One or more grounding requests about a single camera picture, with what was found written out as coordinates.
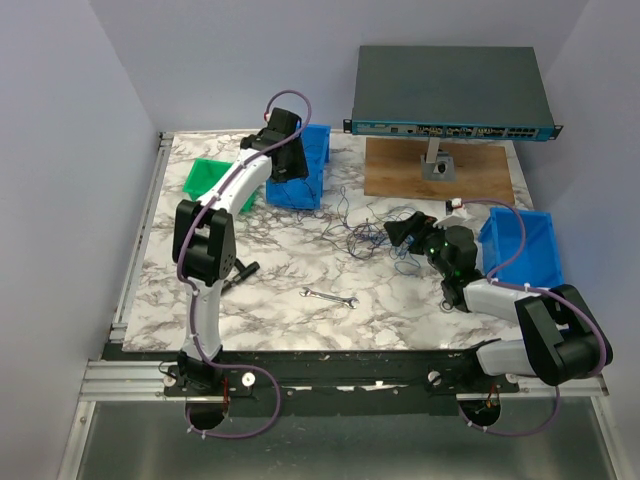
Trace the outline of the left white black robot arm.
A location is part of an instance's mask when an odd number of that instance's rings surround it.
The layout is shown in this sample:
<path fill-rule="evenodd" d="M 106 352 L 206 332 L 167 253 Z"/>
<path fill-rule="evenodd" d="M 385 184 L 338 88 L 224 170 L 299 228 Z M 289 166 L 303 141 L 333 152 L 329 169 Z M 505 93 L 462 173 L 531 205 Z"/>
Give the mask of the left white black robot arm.
<path fill-rule="evenodd" d="M 275 108 L 267 125 L 244 137 L 236 160 L 206 193 L 181 201 L 175 213 L 172 258 L 188 293 L 188 327 L 178 354 L 179 376 L 201 395 L 214 393 L 222 368 L 219 307 L 223 281 L 236 261 L 234 217 L 267 179 L 304 178 L 308 168 L 300 135 L 301 118 Z"/>

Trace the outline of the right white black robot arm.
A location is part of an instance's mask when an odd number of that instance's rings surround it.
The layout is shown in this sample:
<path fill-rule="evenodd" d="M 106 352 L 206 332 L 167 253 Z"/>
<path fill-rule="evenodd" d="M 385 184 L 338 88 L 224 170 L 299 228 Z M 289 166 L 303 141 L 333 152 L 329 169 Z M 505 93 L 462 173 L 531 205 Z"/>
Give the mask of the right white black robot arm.
<path fill-rule="evenodd" d="M 443 302 L 449 309 L 486 314 L 518 325 L 520 340 L 494 340 L 475 349 L 476 358 L 460 367 L 460 379 L 480 392 L 496 376 L 537 377 L 550 386 L 598 375 L 613 360 L 613 348 L 572 285 L 551 289 L 508 288 L 476 268 L 477 245 L 464 226 L 439 228 L 436 219 L 417 212 L 384 224 L 391 244 L 408 244 L 442 276 Z"/>

